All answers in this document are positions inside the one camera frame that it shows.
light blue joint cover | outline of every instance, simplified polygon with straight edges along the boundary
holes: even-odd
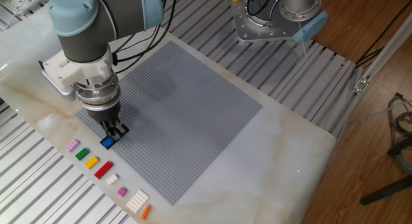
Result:
[[[163,21],[161,0],[142,0],[144,30],[158,26]]]
[[[296,43],[301,44],[302,37],[304,42],[311,39],[314,35],[321,31],[323,26],[328,21],[328,18],[328,14],[323,11],[313,20],[311,20],[307,25],[305,25],[301,30],[295,33],[295,35],[292,37],[292,40],[294,40]]]
[[[96,0],[50,0],[48,6],[53,27],[62,37],[83,32],[98,14]]]

gray lego baseplate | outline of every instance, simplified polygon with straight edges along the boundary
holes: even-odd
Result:
[[[172,205],[262,108],[173,42],[120,87],[130,132],[112,149]],[[77,116],[105,137],[85,110]]]

pink lego brick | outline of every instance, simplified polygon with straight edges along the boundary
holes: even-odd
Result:
[[[121,195],[121,196],[124,196],[125,194],[126,194],[126,189],[125,188],[120,188],[118,191],[117,191],[117,193],[119,194],[119,195]]]
[[[78,141],[78,140],[73,140],[73,141],[66,147],[67,151],[69,151],[69,152],[71,153],[72,150],[73,150],[75,147],[78,146],[78,144],[79,144],[79,141]]]

marble table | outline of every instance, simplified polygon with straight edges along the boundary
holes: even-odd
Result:
[[[149,30],[135,38],[150,35]],[[138,223],[300,223],[336,139],[170,33],[140,62],[169,41],[263,105],[173,206],[113,151],[104,149],[100,139],[76,117],[82,109],[79,102],[64,100],[43,77],[37,61],[45,61],[61,49],[47,10],[0,35],[0,97]],[[123,51],[123,56],[145,48],[142,44]],[[128,62],[123,62],[114,70],[126,65]],[[121,73],[120,79],[128,73]],[[75,138],[91,150],[89,158],[100,158],[93,170],[65,149]],[[94,173],[108,160],[115,166],[98,180]],[[117,187],[106,182],[112,173],[119,175]],[[128,189],[123,198],[117,194],[119,186]],[[140,219],[144,209],[135,214],[126,207],[139,189],[150,195],[145,205],[152,209],[145,221]]]

green lego brick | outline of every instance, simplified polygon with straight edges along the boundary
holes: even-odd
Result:
[[[81,151],[79,151],[79,153],[76,154],[76,158],[78,160],[82,160],[85,156],[87,156],[87,154],[89,154],[89,150],[83,148]]]

